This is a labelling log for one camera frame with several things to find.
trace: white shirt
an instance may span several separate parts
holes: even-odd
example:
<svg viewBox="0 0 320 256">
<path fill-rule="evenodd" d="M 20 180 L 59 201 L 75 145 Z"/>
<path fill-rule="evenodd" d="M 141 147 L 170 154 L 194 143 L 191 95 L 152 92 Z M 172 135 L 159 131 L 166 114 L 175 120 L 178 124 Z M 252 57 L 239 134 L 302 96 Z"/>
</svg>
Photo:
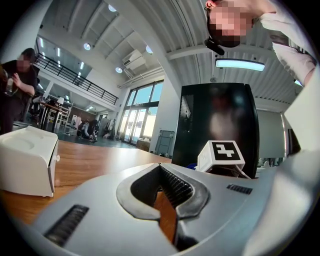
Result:
<svg viewBox="0 0 320 256">
<path fill-rule="evenodd" d="M 86 122 L 83 126 L 82 126 L 82 129 L 81 130 L 84 130 L 84 134 L 85 136 L 89 137 L 89 133 L 88 133 L 88 128 L 89 128 L 89 123 Z"/>
<path fill-rule="evenodd" d="M 260 17 L 260 22 L 267 30 L 281 31 L 294 44 L 315 56 L 303 31 L 294 18 L 280 6 L 276 0 L 269 0 L 276 8 L 276 13 L 265 13 Z M 306 76 L 316 67 L 316 63 L 308 54 L 298 52 L 295 48 L 272 43 L 273 49 L 284 69 L 295 79 L 304 84 Z"/>
</svg>

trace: window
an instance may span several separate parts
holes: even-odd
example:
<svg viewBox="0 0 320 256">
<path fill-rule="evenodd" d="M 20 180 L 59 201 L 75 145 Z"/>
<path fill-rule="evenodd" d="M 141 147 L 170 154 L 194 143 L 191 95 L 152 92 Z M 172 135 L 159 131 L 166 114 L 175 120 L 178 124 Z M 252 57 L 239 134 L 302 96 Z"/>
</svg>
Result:
<svg viewBox="0 0 320 256">
<path fill-rule="evenodd" d="M 152 137 L 163 85 L 153 82 L 130 92 L 118 128 L 122 141 L 136 145 L 139 138 Z"/>
<path fill-rule="evenodd" d="M 122 123 L 121 123 L 121 126 L 120 126 L 120 131 L 119 131 L 120 133 L 123 133 L 125 131 L 125 126 L 126 126 L 126 122 L 128 120 L 128 116 L 129 116 L 129 110 L 126 110 L 124 112 Z"/>
<path fill-rule="evenodd" d="M 152 137 L 152 134 L 154 132 L 155 122 L 156 122 L 157 111 L 158 111 L 158 107 L 149 108 L 148 116 L 146 117 L 143 136 Z"/>
<path fill-rule="evenodd" d="M 134 101 L 135 95 L 136 95 L 136 91 L 134 90 L 134 91 L 131 92 L 131 95 L 130 95 L 130 98 L 129 98 L 127 106 L 131 106 L 132 105 L 132 102 Z"/>
<path fill-rule="evenodd" d="M 163 83 L 158 83 L 154 86 L 151 102 L 160 101 L 160 96 L 161 96 L 163 85 L 164 85 Z"/>
<path fill-rule="evenodd" d="M 134 100 L 134 105 L 148 103 L 150 100 L 152 87 L 153 86 L 148 86 L 148 87 L 139 89 Z"/>
</svg>

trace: desk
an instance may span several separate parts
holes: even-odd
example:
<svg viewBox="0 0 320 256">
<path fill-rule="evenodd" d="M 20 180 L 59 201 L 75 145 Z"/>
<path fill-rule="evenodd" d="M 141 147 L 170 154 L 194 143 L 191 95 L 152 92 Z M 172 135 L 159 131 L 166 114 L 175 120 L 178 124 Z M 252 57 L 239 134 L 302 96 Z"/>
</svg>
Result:
<svg viewBox="0 0 320 256">
<path fill-rule="evenodd" d="M 31 224 L 52 202 L 92 178 L 151 163 L 171 163 L 171 159 L 136 148 L 100 147 L 59 141 L 60 161 L 55 167 L 54 197 L 2 191 L 2 203 L 13 216 Z"/>
<path fill-rule="evenodd" d="M 55 116 L 54 116 L 54 121 L 53 121 L 53 126 L 51 129 L 51 132 L 54 133 L 55 132 L 55 127 L 56 127 L 56 123 L 58 121 L 58 117 L 59 117 L 59 113 L 63 113 L 63 114 L 67 114 L 67 112 L 64 112 L 63 110 L 49 105 L 45 102 L 39 102 L 39 104 L 44 105 L 44 110 L 42 113 L 42 117 L 41 117 L 41 121 L 40 121 L 40 129 L 41 130 L 47 130 L 47 123 L 48 123 L 48 118 L 49 118 L 49 114 L 50 114 L 50 110 L 55 111 Z"/>
</svg>

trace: white cube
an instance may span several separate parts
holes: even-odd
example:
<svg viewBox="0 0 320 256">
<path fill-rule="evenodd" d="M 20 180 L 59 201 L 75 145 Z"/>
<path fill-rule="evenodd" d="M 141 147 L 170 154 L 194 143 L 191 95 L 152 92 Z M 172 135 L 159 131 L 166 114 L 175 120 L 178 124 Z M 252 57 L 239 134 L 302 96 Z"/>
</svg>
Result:
<svg viewBox="0 0 320 256">
<path fill-rule="evenodd" d="M 234 140 L 209 140 L 198 155 L 197 170 L 208 172 L 213 166 L 239 166 L 245 165 L 245 160 Z"/>
</svg>

